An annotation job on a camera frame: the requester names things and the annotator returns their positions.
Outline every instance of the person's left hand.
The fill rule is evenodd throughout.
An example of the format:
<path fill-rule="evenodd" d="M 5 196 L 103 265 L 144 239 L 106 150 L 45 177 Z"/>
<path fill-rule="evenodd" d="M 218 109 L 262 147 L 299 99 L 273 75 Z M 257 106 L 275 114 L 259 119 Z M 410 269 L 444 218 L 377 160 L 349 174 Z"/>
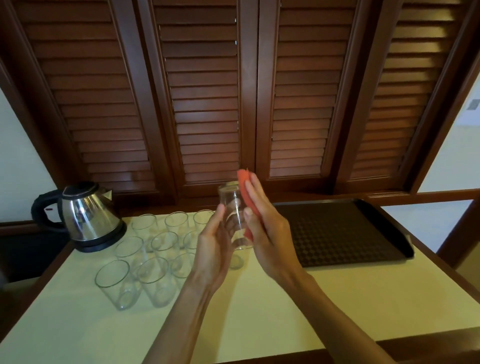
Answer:
<path fill-rule="evenodd" d="M 192 279 L 205 285 L 211 294 L 222 285 L 232 259 L 234 245 L 223 226 L 225 206 L 219 204 L 198 236 Z"/>

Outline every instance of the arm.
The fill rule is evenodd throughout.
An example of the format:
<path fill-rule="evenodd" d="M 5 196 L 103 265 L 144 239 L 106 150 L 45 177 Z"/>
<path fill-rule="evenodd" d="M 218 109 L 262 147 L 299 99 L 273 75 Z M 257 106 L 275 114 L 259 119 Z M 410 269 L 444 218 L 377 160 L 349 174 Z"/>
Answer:
<path fill-rule="evenodd" d="M 187 364 L 213 294 L 228 272 L 233 245 L 220 225 L 225 206 L 218 205 L 198 237 L 192 271 L 143 364 Z"/>
<path fill-rule="evenodd" d="M 244 210 L 253 233 L 253 249 L 264 271 L 290 296 L 315 330 L 336 363 L 394 363 L 393 359 L 328 299 L 317 282 L 300 265 L 288 221 L 266 197 L 253 175 L 245 183 L 264 225 Z"/>

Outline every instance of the black kettle handle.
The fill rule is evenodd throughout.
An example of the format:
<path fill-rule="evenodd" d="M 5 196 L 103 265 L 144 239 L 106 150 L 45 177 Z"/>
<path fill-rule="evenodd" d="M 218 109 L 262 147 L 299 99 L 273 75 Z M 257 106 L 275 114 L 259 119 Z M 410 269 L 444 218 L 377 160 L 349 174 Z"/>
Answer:
<path fill-rule="evenodd" d="M 58 203 L 60 198 L 61 190 L 50 191 L 37 197 L 33 202 L 31 210 L 33 221 L 35 221 L 40 227 L 47 230 L 67 232 L 65 224 L 51 221 L 45 213 L 45 208 L 54 203 Z"/>

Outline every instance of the electric kettle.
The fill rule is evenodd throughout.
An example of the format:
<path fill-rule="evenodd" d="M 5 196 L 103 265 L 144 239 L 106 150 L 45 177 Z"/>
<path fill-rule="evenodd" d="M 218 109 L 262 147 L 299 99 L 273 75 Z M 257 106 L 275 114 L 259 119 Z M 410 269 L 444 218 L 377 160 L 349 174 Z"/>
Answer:
<path fill-rule="evenodd" d="M 62 222 L 50 221 L 45 208 L 54 203 Z M 41 194 L 33 202 L 32 219 L 41 227 L 68 232 L 75 248 L 90 253 L 105 249 L 116 243 L 127 226 L 113 209 L 113 203 L 99 191 L 98 183 L 80 182 Z"/>

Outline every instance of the checkered tray surface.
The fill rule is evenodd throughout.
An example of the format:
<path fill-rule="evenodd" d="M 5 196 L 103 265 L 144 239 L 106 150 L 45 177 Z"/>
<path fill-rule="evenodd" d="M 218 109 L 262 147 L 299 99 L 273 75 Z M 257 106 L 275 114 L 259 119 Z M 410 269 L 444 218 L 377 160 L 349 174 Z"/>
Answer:
<path fill-rule="evenodd" d="M 354 202 L 279 205 L 303 267 L 405 260 Z"/>

